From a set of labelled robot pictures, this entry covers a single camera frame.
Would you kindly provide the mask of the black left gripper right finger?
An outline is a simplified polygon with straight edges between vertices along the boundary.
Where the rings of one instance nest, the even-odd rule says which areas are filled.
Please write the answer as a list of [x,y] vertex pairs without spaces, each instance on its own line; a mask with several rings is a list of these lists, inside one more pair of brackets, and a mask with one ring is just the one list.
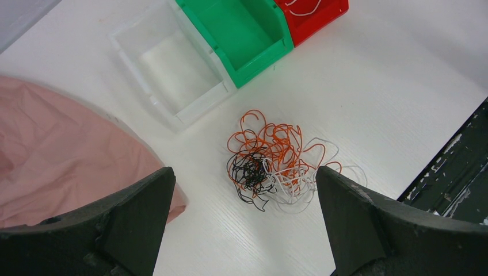
[[316,183],[335,275],[487,274],[487,226],[416,209],[329,167]]

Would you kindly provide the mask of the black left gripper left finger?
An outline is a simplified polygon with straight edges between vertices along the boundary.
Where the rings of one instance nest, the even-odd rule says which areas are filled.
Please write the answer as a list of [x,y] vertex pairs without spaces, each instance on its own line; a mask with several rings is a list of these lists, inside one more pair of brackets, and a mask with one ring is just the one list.
[[76,210],[1,229],[1,274],[152,275],[175,186],[163,167]]

